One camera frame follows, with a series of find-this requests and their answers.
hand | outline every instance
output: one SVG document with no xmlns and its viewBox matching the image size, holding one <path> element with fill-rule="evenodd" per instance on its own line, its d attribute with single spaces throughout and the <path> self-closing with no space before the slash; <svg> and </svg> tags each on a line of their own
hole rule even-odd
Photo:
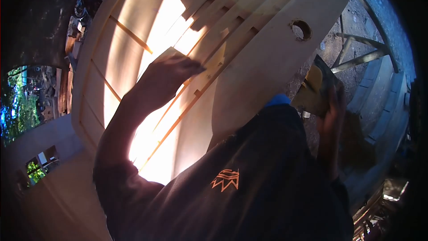
<svg viewBox="0 0 428 241">
<path fill-rule="evenodd" d="M 329 110 L 323 118 L 317 117 L 317 130 L 320 134 L 320 139 L 326 139 L 329 142 L 339 141 L 346 111 L 343 83 L 338 83 L 337 90 L 335 86 L 331 86 L 328 96 Z"/>
<path fill-rule="evenodd" d="M 161 108 L 175 97 L 177 90 L 187 79 L 205 70 L 200 62 L 188 57 L 157 58 L 123 97 L 122 103 L 126 101 L 128 105 L 126 112 L 128 115 L 138 116 L 138 113 L 151 113 Z"/>
<path fill-rule="evenodd" d="M 317 118 L 317 130 L 320 134 L 317 161 L 331 181 L 339 175 L 339 137 L 346 111 L 343 83 L 339 82 L 337 88 L 329 88 L 329 110 L 323 118 Z"/>
</svg>

wooden frame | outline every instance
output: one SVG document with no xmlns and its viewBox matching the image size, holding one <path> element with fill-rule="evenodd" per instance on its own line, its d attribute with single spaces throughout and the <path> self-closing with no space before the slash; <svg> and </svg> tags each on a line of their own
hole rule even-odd
<svg viewBox="0 0 428 241">
<path fill-rule="evenodd" d="M 152 114 L 153 120 L 147 123 L 157 138 L 156 145 L 141 165 L 178 125 L 186 141 L 178 140 L 175 160 L 192 148 L 195 138 L 201 140 L 201 145 L 197 145 L 199 152 L 194 158 L 201 157 L 210 142 L 243 126 L 287 82 L 322 41 L 348 1 L 180 0 L 183 11 L 172 4 L 165 14 L 166 0 L 145 0 L 143 4 L 141 0 L 104 0 L 80 54 L 74 82 L 73 127 L 89 151 L 95 152 L 123 95 L 148 63 L 168 46 L 174 46 L 200 60 L 207 71 L 185 82 L 174 100 Z M 165 15 L 171 17 L 159 24 Z M 297 19 L 311 26 L 311 39 L 297 41 L 291 30 Z M 153 38 L 153 30 L 162 37 Z M 267 59 L 269 67 L 262 63 Z M 196 116 L 212 124 L 184 126 Z M 183 137 L 192 134 L 193 138 Z M 173 176 L 185 165 L 175 167 Z"/>
</svg>

tree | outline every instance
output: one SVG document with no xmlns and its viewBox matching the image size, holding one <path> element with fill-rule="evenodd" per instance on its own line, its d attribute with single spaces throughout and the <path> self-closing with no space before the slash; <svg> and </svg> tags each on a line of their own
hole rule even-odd
<svg viewBox="0 0 428 241">
<path fill-rule="evenodd" d="M 20 68 L 1 78 L 1 139 L 4 145 L 13 142 L 25 131 L 40 124 L 37 115 L 37 96 L 25 95 Z"/>
<path fill-rule="evenodd" d="M 30 178 L 30 180 L 34 181 L 34 184 L 38 183 L 39 180 L 41 180 L 43 177 L 46 176 L 46 174 L 44 174 L 43 171 L 41 170 L 41 167 L 39 166 L 39 164 L 35 164 L 33 161 L 31 161 L 27 165 L 27 173 L 30 173 L 30 172 L 32 173 L 28 174 L 28 177 Z"/>
</svg>

sunlight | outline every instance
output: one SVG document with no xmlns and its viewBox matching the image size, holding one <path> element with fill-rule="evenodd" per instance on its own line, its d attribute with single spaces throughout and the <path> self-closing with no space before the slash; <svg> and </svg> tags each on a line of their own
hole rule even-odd
<svg viewBox="0 0 428 241">
<path fill-rule="evenodd" d="M 147 51 L 143 53 L 138 80 L 154 59 L 170 46 L 174 46 L 186 30 L 191 31 L 190 29 L 188 30 L 188 28 L 192 24 L 193 19 L 185 21 L 185 19 L 181 17 L 184 11 L 185 6 L 181 0 L 163 0 L 146 42 L 153 51 L 153 54 Z M 185 55 L 188 54 L 202 34 L 203 30 L 192 32 L 190 34 L 191 36 L 186 37 L 186 44 L 176 47 L 177 50 Z M 179 126 L 170 133 L 168 138 L 162 143 L 161 147 L 159 147 L 147 164 L 146 161 L 164 137 L 162 134 L 153 132 L 153 129 L 171 105 L 171 102 L 172 100 L 162 108 L 150 114 L 138 127 L 129 155 L 130 160 L 134 161 L 134 165 L 138 169 L 144 166 L 140 172 L 142 177 L 149 181 L 156 181 L 164 185 L 171 180 Z M 171 109 L 168 110 L 168 121 L 163 121 L 166 122 L 162 123 L 163 128 L 157 128 L 156 132 L 165 133 L 168 131 L 180 114 L 181 110 L 179 105 L 172 105 Z"/>
</svg>

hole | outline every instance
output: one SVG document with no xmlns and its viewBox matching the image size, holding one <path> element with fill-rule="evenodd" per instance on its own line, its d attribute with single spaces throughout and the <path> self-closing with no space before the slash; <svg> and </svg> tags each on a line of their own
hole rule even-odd
<svg viewBox="0 0 428 241">
<path fill-rule="evenodd" d="M 309 25 L 301 20 L 296 20 L 291 23 L 293 33 L 298 41 L 306 41 L 311 38 L 312 30 Z"/>
</svg>

